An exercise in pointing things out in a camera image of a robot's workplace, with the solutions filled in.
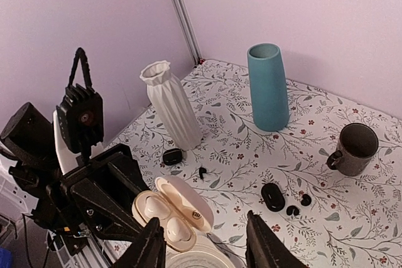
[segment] dark gray mug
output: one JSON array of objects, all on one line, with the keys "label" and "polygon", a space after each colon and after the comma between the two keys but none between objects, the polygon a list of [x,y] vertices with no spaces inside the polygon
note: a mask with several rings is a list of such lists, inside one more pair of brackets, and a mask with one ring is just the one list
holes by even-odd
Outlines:
[{"label": "dark gray mug", "polygon": [[369,164],[378,150],[376,133],[364,124],[346,125],[340,132],[337,150],[327,160],[330,169],[346,176],[357,176]]}]

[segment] metal frame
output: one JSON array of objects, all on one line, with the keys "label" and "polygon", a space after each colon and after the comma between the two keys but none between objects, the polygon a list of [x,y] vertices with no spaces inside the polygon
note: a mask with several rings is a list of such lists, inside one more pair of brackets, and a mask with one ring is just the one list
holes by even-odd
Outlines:
[{"label": "metal frame", "polygon": [[187,42],[188,49],[194,59],[195,64],[198,64],[201,56],[200,48],[198,47],[197,40],[195,38],[195,33],[192,28],[190,17],[188,16],[184,0],[172,0],[173,6],[175,7],[175,11],[177,13],[177,18],[180,22],[180,26],[182,27],[184,37]]},{"label": "metal frame", "polygon": [[[51,231],[48,232],[50,237],[55,236]],[[89,246],[86,246],[78,254],[70,255],[62,238],[62,246],[59,248],[54,242],[57,257],[63,268],[109,268],[112,261],[109,255],[102,253],[102,247],[98,240],[93,237],[87,237]]]}]

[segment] floral tablecloth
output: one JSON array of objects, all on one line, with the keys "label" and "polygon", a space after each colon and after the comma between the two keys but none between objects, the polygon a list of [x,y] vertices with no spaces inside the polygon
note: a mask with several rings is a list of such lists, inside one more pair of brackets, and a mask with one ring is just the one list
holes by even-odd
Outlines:
[{"label": "floral tablecloth", "polygon": [[[131,147],[143,178],[154,189],[163,174],[176,175],[202,195],[215,214],[209,238],[237,267],[245,267],[246,213],[252,209],[308,267],[402,267],[402,122],[328,92],[288,81],[290,122],[279,132],[253,124],[247,68],[207,60],[183,80],[204,133],[204,141],[174,167],[162,163],[174,147],[154,109],[149,108],[112,143]],[[379,151],[355,178],[331,171],[344,125],[372,127]],[[208,174],[198,177],[199,167]],[[277,183],[286,205],[300,208],[270,212],[260,195]],[[300,205],[302,194],[312,197]],[[121,255],[127,242],[111,241]]]}]

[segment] teal vase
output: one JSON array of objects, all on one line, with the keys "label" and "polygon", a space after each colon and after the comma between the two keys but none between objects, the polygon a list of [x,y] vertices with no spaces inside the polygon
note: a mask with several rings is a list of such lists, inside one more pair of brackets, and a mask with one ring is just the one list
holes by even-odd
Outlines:
[{"label": "teal vase", "polygon": [[264,131],[283,129],[289,105],[281,50],[274,44],[258,44],[248,50],[247,61],[255,125]]}]

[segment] mug handle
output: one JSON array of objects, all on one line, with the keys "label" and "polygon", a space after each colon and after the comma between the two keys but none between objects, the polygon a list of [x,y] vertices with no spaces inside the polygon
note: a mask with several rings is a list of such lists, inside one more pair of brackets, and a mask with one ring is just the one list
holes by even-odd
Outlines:
[{"label": "mug handle", "polygon": [[343,156],[342,152],[337,150],[333,152],[327,159],[327,166],[330,169],[337,169],[335,162]]}]

